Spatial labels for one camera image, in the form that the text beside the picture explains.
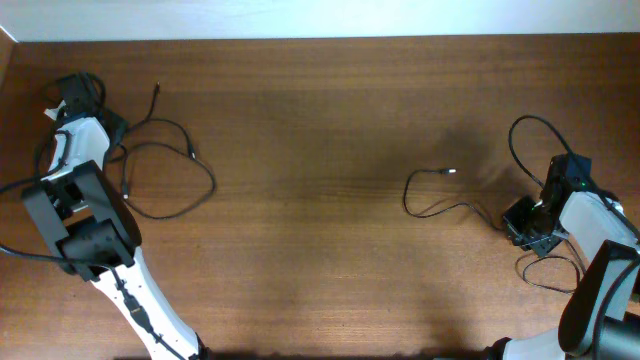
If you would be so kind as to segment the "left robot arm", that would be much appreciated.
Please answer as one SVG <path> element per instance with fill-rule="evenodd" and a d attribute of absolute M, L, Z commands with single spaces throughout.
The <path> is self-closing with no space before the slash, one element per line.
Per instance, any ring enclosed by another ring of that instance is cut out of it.
<path fill-rule="evenodd" d="M 43 148 L 53 152 L 21 198 L 52 256 L 118 308 L 154 359 L 206 359 L 197 333 L 172 309 L 146 265 L 139 227 L 103 168 L 128 130 L 106 90 L 81 72 L 55 82 L 61 101 Z"/>

